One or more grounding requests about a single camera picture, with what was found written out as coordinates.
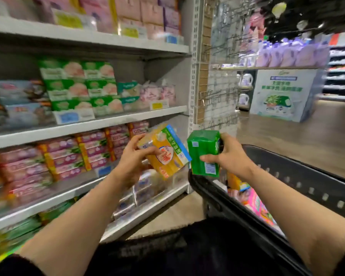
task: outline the product in cart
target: product in cart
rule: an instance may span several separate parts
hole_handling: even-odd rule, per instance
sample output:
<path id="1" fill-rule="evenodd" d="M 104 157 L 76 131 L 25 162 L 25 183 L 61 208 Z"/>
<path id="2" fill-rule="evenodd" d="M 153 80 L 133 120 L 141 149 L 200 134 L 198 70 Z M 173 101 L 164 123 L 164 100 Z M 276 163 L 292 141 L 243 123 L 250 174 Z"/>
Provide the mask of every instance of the product in cart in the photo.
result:
<path id="1" fill-rule="evenodd" d="M 138 142 L 139 149 L 151 146 L 159 148 L 161 154 L 149 155 L 147 159 L 164 178 L 172 176 L 192 160 L 171 125 L 159 125 Z"/>
<path id="2" fill-rule="evenodd" d="M 193 174 L 219 177 L 220 166 L 217 163 L 205 163 L 200 156 L 220 153 L 220 132 L 211 130 L 196 130 L 188 137 L 188 150 L 192 157 Z"/>

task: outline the hand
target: hand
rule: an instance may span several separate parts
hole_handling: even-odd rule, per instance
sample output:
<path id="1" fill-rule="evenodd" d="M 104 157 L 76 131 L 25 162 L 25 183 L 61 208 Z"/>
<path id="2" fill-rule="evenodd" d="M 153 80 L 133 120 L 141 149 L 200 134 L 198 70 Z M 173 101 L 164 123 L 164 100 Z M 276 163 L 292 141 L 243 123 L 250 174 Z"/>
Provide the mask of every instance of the hand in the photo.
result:
<path id="1" fill-rule="evenodd" d="M 221 167 L 238 176 L 243 181 L 250 181 L 256 164 L 246 155 L 236 138 L 227 133 L 221 134 L 224 150 L 218 155 L 202 155 L 200 159 L 206 163 L 218 163 Z"/>
<path id="2" fill-rule="evenodd" d="M 133 136 L 125 147 L 119 164 L 112 171 L 116 180 L 123 184 L 126 190 L 138 182 L 143 171 L 152 168 L 151 166 L 142 164 L 143 159 L 147 155 L 157 155 L 160 153 L 159 149 L 155 146 L 137 150 L 137 143 L 144 136 L 145 134 Z"/>

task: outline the yellow label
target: yellow label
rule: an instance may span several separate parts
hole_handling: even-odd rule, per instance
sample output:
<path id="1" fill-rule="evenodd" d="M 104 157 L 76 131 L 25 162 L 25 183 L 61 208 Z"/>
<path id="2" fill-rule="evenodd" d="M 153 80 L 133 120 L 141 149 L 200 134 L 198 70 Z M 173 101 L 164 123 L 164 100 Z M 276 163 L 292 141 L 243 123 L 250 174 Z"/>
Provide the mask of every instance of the yellow label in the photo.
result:
<path id="1" fill-rule="evenodd" d="M 56 12 L 57 21 L 56 23 L 61 26 L 69 27 L 69 28 L 78 28 L 82 29 L 82 21 L 78 16 L 70 15 L 67 13 Z"/>
<path id="2" fill-rule="evenodd" d="M 139 33 L 137 31 L 137 29 L 134 28 L 123 28 L 121 30 L 121 34 L 123 36 L 128 36 L 128 37 L 133 37 L 133 38 L 138 38 L 139 37 Z"/>

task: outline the floor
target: floor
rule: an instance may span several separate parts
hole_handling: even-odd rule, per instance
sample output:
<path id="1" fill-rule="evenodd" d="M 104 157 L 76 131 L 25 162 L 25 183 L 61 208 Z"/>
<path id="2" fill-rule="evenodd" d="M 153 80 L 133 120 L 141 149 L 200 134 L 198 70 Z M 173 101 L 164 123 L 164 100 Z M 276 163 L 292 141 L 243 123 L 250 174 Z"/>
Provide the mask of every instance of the floor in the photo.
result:
<path id="1" fill-rule="evenodd" d="M 242 112 L 237 138 L 345 177 L 345 103 L 320 100 L 303 123 Z M 172 201 L 124 236 L 133 238 L 202 220 L 197 193 Z"/>

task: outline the store shelf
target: store shelf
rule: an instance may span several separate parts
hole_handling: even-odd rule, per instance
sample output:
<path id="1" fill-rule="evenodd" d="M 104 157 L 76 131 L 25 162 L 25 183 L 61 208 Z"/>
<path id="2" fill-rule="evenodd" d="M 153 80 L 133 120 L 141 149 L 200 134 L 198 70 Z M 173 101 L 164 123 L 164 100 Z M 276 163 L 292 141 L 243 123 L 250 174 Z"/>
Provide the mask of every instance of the store shelf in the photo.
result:
<path id="1" fill-rule="evenodd" d="M 154 117 L 181 113 L 186 110 L 187 106 L 175 106 L 153 111 L 131 112 L 127 114 L 124 113 L 68 125 L 55 125 L 45 128 L 34 128 L 31 130 L 22 130 L 12 133 L 0 134 L 0 148 L 25 144 L 43 139 L 55 138 L 64 135 L 76 134 L 79 132 L 101 129 L 128 122 L 141 121 Z"/>
<path id="2" fill-rule="evenodd" d="M 91 30 L 72 29 L 63 26 L 18 20 L 10 17 L 0 16 L 0 43 L 5 43 L 4 37 L 26 37 L 33 40 L 56 40 L 69 41 L 71 43 L 83 44 L 86 46 L 118 47 L 139 51 L 166 51 L 173 53 L 189 53 L 189 46 L 165 43 L 157 40 L 136 39 L 115 34 L 102 33 Z"/>
<path id="3" fill-rule="evenodd" d="M 160 195 L 156 196 L 151 202 L 146 203 L 143 207 L 137 209 L 135 212 L 132 212 L 130 215 L 125 215 L 124 217 L 112 222 L 107 227 L 104 235 L 101 238 L 102 241 L 113 241 L 133 227 L 138 225 L 140 222 L 151 216 L 157 210 L 164 207 L 173 199 L 177 198 L 179 195 L 187 191 L 189 186 L 188 182 L 184 182 L 179 187 L 174 189 L 167 190 Z"/>
<path id="4" fill-rule="evenodd" d="M 97 178 L 96 173 L 91 170 L 72 179 L 57 182 L 51 186 L 49 195 L 39 198 L 30 204 L 1 213 L 0 229 L 20 222 L 75 196 L 86 193 L 104 178 Z"/>

